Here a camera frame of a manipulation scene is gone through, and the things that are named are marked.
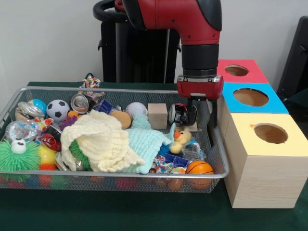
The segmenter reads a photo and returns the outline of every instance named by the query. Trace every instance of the wooden cube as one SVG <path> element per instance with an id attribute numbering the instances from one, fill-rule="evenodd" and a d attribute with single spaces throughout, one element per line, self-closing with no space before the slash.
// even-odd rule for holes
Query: wooden cube
<path id="1" fill-rule="evenodd" d="M 167 128 L 167 106 L 165 103 L 148 103 L 149 123 L 152 129 Z"/>
<path id="2" fill-rule="evenodd" d="M 270 84 L 225 82 L 218 100 L 218 127 L 223 139 L 232 112 L 288 114 Z"/>
<path id="3" fill-rule="evenodd" d="M 231 113 L 224 145 L 233 208 L 293 208 L 308 177 L 308 141 L 288 114 Z"/>
<path id="4" fill-rule="evenodd" d="M 223 76 L 225 82 L 268 83 L 255 60 L 251 59 L 220 59 L 218 61 L 217 73 Z"/>

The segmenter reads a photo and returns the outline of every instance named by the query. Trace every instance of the circular hole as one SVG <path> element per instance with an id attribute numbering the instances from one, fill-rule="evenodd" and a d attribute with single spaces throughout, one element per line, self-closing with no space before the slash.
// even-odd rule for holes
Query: circular hole
<path id="1" fill-rule="evenodd" d="M 233 76 L 245 76 L 249 72 L 245 67 L 239 65 L 229 65 L 225 70 Z"/>
<path id="2" fill-rule="evenodd" d="M 288 139 L 285 130 L 275 124 L 259 124 L 255 126 L 256 135 L 268 143 L 284 143 Z"/>
<path id="3" fill-rule="evenodd" d="M 233 96 L 237 101 L 254 107 L 261 107 L 266 105 L 269 101 L 266 94 L 251 88 L 238 89 L 233 93 Z"/>

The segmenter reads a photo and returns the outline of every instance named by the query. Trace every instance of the white wall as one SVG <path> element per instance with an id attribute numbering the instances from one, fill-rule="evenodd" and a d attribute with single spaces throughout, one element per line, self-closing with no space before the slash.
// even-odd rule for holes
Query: white wall
<path id="1" fill-rule="evenodd" d="M 98 1 L 0 0 L 0 110 L 29 81 L 102 78 Z"/>
<path id="2" fill-rule="evenodd" d="M 0 0 L 0 109 L 29 81 L 102 78 L 99 0 Z M 277 87 L 308 0 L 221 0 L 220 58 L 256 59 Z M 177 75 L 181 72 L 180 56 Z"/>

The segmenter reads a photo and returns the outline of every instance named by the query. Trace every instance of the light blue knitted blanket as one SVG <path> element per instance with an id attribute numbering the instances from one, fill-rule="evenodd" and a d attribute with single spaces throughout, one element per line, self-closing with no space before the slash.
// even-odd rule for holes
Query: light blue knitted blanket
<path id="1" fill-rule="evenodd" d="M 168 134 L 163 134 L 151 129 L 146 115 L 134 115 L 131 128 L 126 130 L 129 136 L 129 146 L 145 160 L 145 164 L 130 166 L 123 171 L 147 174 L 162 144 L 173 144 L 174 130 L 175 124 L 171 126 Z"/>

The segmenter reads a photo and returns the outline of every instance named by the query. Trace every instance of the soccer ball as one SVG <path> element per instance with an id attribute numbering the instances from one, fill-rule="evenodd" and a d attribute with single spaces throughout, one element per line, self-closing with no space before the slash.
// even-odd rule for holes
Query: soccer ball
<path id="1" fill-rule="evenodd" d="M 47 115 L 56 123 L 63 122 L 69 110 L 69 105 L 63 100 L 54 100 L 47 105 Z"/>

